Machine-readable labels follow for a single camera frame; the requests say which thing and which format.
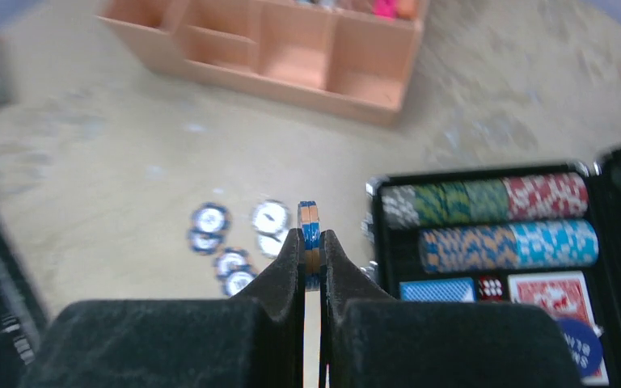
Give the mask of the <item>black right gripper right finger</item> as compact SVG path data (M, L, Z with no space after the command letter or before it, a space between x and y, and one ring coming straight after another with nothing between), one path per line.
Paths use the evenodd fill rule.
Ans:
M322 387L578 387L557 323L508 302L404 302L320 236Z

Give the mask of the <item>blue small blind button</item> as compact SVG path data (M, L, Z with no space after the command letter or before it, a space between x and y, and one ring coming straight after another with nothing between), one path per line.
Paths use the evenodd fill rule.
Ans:
M556 322L563 332L581 378L585 382L607 382L603 347L594 329L588 323L574 318L558 318Z

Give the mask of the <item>blue 10 chip single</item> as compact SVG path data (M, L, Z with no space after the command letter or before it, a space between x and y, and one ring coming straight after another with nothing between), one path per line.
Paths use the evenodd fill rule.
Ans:
M315 201L301 201L298 204L298 228L302 231L305 250L306 291L320 289L320 225Z

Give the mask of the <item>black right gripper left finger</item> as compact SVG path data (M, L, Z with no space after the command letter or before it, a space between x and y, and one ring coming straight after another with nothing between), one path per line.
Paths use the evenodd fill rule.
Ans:
M22 387L299 387L303 236L227 299L85 300L50 324Z

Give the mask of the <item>white 1 chip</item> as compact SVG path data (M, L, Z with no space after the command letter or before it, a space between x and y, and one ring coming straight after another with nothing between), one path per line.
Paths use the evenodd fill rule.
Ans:
M278 257L288 233L288 230L282 230L278 234L259 234L258 247L263 256L269 259Z
M278 200L265 200L253 211L251 223L258 234L278 235L289 224L289 210Z

